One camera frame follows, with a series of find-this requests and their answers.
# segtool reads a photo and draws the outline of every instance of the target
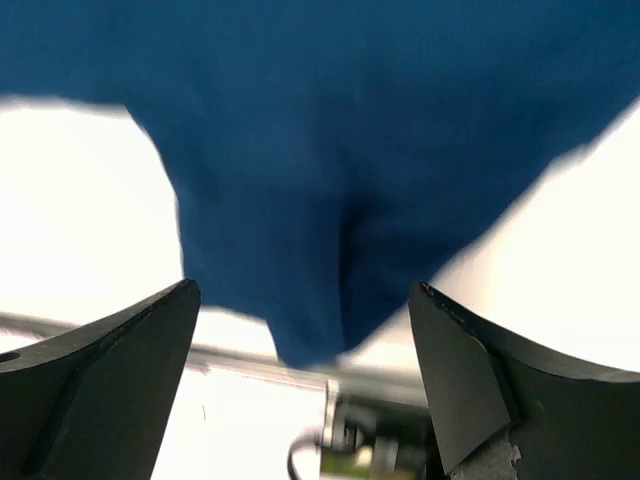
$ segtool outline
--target screw hole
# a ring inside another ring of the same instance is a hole
[[[20,358],[20,354],[18,352],[0,353],[0,363],[10,362],[11,360],[16,360],[18,358]]]

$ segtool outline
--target black cable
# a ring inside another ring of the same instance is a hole
[[[289,448],[289,456],[287,457],[287,472],[289,473],[290,480],[300,480],[296,467],[293,464],[293,455],[299,450],[305,448],[320,448],[321,446],[322,435],[319,433],[304,435],[291,444],[291,447]]]

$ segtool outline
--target blue towel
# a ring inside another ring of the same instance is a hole
[[[186,275],[296,367],[361,343],[639,91],[638,1],[0,2],[0,94],[126,106]]]

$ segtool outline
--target metal rail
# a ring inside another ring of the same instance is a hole
[[[0,328],[49,338],[73,330],[77,326],[3,313],[0,314]],[[337,384],[341,391],[404,404],[427,405],[424,388],[419,379],[398,372],[385,372],[382,369],[340,365],[314,370],[296,370],[288,368],[267,355],[255,355],[198,344],[191,346],[187,367],[220,368],[252,378],[307,388],[325,389],[331,382]]]

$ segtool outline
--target white wall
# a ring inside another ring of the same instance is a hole
[[[437,285],[549,346],[640,370],[639,127],[640,113],[555,168]],[[0,109],[0,311],[84,323],[176,281],[173,214],[153,145],[123,112]],[[263,326],[208,319],[198,341],[273,352]],[[415,369],[406,318],[382,336],[352,361]]]

